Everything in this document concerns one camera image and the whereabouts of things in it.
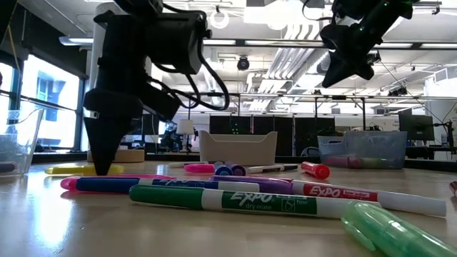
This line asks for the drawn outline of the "green EXPO marker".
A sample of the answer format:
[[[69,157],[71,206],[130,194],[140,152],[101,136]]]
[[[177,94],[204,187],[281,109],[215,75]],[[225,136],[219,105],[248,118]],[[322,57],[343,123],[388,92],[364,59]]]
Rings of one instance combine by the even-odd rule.
[[[342,198],[226,191],[209,188],[132,186],[132,201],[192,210],[233,211],[283,216],[339,219],[353,203]]]

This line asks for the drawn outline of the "red EXPO marker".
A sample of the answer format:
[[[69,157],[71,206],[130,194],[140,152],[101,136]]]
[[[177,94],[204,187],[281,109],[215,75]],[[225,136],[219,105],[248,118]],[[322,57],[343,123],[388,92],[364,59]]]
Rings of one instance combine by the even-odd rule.
[[[383,208],[427,216],[446,217],[446,202],[435,198],[426,198],[389,191],[370,191],[348,186],[335,186],[325,183],[292,180],[293,192],[303,196],[325,198],[344,198],[360,201],[378,202]]]

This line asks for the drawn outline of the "clear plastic container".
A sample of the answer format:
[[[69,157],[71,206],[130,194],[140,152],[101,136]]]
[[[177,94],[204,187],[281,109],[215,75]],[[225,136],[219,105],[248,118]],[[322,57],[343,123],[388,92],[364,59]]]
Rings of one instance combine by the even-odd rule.
[[[15,162],[17,169],[0,177],[23,176],[32,162],[44,110],[10,110],[0,115],[0,162]]]

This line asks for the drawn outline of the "light blue Sharpie highlighter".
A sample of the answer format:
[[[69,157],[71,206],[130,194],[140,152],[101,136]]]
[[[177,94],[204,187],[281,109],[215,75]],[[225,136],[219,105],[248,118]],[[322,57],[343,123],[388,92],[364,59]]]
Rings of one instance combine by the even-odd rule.
[[[214,174],[217,176],[232,176],[233,171],[224,162],[217,161],[214,163]]]

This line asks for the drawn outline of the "black tripod stand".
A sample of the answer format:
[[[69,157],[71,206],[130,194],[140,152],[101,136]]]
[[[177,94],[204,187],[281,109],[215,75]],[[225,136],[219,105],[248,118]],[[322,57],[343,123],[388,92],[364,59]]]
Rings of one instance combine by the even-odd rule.
[[[434,127],[443,127],[446,132],[446,140],[441,142],[443,148],[457,155],[457,147],[454,146],[453,139],[453,122],[451,120],[444,123],[435,123]]]

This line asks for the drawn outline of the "black metal rack frame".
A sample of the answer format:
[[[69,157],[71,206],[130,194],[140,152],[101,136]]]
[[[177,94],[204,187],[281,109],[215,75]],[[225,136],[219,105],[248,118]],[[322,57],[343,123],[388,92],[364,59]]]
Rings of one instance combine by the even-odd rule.
[[[348,96],[348,95],[316,95],[316,94],[238,94],[238,93],[229,93],[228,94],[228,103],[232,102],[232,97],[236,98],[236,107],[237,111],[230,111],[229,108],[221,110],[213,110],[208,107],[205,107],[203,104],[199,104],[196,108],[191,109],[189,113],[196,114],[213,114],[213,113],[224,113],[224,114],[234,114],[239,113],[241,108],[242,99],[253,99],[253,100],[281,100],[282,98],[290,98],[292,100],[309,100],[311,102],[317,103],[318,101],[349,101],[354,100],[357,104],[362,102],[361,105],[362,111],[365,111],[365,102],[367,99],[374,99],[374,96]]]

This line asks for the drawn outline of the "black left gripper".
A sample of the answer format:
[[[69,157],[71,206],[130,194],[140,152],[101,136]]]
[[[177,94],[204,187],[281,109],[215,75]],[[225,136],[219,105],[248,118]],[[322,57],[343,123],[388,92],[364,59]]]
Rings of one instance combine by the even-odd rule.
[[[144,110],[161,120],[173,119],[176,99],[149,83],[145,69],[145,27],[134,17],[103,13],[94,21],[105,28],[95,88],[86,93],[84,108],[95,113],[84,118],[96,175],[106,176],[131,120]]]

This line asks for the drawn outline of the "black table frame rail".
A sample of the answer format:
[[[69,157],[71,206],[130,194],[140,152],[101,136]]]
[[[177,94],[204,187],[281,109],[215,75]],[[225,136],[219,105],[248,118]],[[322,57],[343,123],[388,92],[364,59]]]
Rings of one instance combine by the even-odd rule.
[[[32,158],[32,164],[43,163],[63,163],[85,161],[87,159],[87,152],[75,153],[35,153]],[[199,156],[193,155],[166,155],[166,154],[146,154],[146,161],[198,161]],[[293,156],[277,156],[276,163],[301,163],[302,161],[310,161],[320,163],[319,157],[293,157]],[[421,159],[407,159],[404,163],[405,168],[428,170],[428,171],[442,171],[449,173],[457,173],[457,162],[455,161],[436,161],[436,160],[421,160]]]

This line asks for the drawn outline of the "dark background robot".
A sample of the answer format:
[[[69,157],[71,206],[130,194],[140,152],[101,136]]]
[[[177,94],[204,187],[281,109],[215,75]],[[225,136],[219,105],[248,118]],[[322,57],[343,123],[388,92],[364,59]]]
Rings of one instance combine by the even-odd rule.
[[[194,128],[192,134],[178,134],[177,124],[164,123],[164,132],[160,135],[160,146],[168,152],[191,152],[192,142],[196,140],[199,132]]]

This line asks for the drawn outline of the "black EXPO marker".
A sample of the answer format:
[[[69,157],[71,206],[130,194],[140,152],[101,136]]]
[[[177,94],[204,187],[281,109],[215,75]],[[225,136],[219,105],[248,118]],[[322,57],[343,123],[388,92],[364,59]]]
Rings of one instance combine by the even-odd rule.
[[[272,172],[282,172],[282,171],[295,171],[298,169],[296,164],[275,164],[271,166],[252,166],[246,169],[246,173],[258,174],[258,173],[272,173]]]

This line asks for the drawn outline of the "green translucent highlighter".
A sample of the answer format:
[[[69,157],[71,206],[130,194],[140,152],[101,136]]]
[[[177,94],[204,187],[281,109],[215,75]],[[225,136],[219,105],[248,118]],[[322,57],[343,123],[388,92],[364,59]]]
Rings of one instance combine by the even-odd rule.
[[[388,257],[457,257],[457,248],[370,203],[350,202],[341,222],[362,246]]]

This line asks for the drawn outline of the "cream plastic bin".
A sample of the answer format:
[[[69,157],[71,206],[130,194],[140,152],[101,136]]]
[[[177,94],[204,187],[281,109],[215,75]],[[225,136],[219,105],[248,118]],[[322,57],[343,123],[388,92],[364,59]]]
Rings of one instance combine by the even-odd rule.
[[[266,135],[210,134],[199,131],[201,161],[232,162],[242,166],[275,164],[278,133]]]

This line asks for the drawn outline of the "yellow translucent highlighter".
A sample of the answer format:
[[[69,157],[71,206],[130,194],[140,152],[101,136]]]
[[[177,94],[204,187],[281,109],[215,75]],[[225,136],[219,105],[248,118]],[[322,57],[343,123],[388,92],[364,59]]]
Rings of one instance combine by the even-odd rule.
[[[117,175],[124,172],[124,167],[120,165],[111,165],[108,175]],[[84,176],[96,176],[96,169],[94,165],[84,166],[52,166],[45,169],[46,174],[50,175],[63,175],[63,174],[76,174]]]

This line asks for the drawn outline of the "slim pink highlighter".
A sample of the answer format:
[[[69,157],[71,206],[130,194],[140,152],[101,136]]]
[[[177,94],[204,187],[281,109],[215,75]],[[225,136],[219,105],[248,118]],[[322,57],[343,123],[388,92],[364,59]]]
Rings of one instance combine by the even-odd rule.
[[[186,164],[184,170],[188,173],[214,173],[215,167],[209,163],[191,163]]]

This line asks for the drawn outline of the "black overhead light bar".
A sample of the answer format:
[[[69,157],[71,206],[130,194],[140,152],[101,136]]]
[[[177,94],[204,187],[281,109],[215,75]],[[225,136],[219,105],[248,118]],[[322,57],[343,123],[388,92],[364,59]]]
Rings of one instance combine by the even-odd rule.
[[[72,38],[60,36],[59,41],[64,46],[91,46],[92,38]],[[307,48],[324,49],[322,41],[318,40],[268,40],[268,39],[204,39],[205,46],[224,47],[264,47],[264,48]],[[383,42],[375,45],[374,49],[382,50],[414,50],[414,51],[450,51],[457,50],[457,43],[440,42]]]

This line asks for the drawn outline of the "small white background lamp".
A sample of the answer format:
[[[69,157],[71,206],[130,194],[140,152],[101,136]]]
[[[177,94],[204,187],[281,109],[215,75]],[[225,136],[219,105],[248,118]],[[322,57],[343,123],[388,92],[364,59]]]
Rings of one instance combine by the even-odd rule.
[[[190,138],[194,135],[194,123],[190,119],[181,119],[178,122],[176,133],[184,137],[183,148],[186,152],[191,151]]]

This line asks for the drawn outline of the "pink translucent highlighter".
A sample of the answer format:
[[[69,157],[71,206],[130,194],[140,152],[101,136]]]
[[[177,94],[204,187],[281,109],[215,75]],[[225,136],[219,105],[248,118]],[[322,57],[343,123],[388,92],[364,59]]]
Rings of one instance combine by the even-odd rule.
[[[150,174],[127,174],[118,176],[74,176],[65,178],[61,187],[67,191],[90,191],[108,193],[128,193],[141,178],[144,179],[175,179],[173,176]]]

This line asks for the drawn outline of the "black partition wall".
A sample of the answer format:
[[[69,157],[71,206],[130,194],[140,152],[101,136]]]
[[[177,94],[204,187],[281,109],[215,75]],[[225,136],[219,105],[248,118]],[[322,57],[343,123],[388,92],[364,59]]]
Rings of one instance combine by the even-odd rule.
[[[266,135],[278,133],[277,156],[301,156],[318,146],[318,136],[335,136],[334,118],[280,116],[211,116],[209,132],[214,134]]]

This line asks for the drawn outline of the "white shade table lamp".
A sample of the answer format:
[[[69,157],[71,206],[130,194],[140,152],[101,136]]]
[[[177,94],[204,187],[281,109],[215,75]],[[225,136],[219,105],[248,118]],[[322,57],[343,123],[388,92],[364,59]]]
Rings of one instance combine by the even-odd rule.
[[[96,7],[95,15],[105,13],[106,11],[112,11],[115,14],[122,14],[123,11],[115,5],[114,2],[104,2]],[[97,61],[102,55],[103,42],[105,37],[105,29],[100,25],[95,24],[93,30],[93,43],[91,48],[91,59],[90,59],[90,73],[89,73],[89,90],[92,90],[96,85],[96,79],[99,72],[99,65]],[[145,150],[142,149],[127,149],[118,146],[116,155],[114,157],[114,163],[142,163],[145,161]]]

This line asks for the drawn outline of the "black computer monitor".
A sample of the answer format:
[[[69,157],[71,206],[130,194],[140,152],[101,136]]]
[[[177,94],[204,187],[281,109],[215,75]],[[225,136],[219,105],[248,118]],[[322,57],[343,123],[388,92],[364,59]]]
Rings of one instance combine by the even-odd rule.
[[[159,132],[159,121],[137,121],[130,135],[156,135]]]
[[[410,141],[434,141],[434,125],[431,116],[399,114],[400,131],[407,133]]]

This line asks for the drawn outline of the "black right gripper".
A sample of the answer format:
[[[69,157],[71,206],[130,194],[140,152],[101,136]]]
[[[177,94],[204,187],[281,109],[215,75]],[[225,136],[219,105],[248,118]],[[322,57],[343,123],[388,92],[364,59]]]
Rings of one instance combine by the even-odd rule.
[[[339,39],[337,49],[330,54],[331,63],[322,82],[322,87],[329,88],[352,76],[370,80],[374,70],[367,63],[370,50],[381,43],[381,28],[377,21],[361,20],[350,26],[341,25],[344,32]]]

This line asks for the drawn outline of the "blue EXPO marker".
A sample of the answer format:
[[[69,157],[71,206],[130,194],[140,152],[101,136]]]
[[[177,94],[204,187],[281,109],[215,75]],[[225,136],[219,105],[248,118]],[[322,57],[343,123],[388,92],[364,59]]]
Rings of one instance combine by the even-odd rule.
[[[207,188],[254,193],[258,193],[260,191],[260,186],[257,183],[152,178],[78,178],[75,182],[73,182],[72,187],[77,191],[128,193],[130,188],[135,185]]]

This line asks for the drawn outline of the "clear blue plastic bin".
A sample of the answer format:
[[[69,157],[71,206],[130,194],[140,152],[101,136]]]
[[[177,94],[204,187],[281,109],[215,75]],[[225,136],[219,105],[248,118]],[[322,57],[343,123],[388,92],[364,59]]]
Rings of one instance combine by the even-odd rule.
[[[348,131],[343,136],[318,136],[320,159],[323,155],[354,155],[358,158],[385,158],[389,168],[402,169],[406,160],[405,131]]]

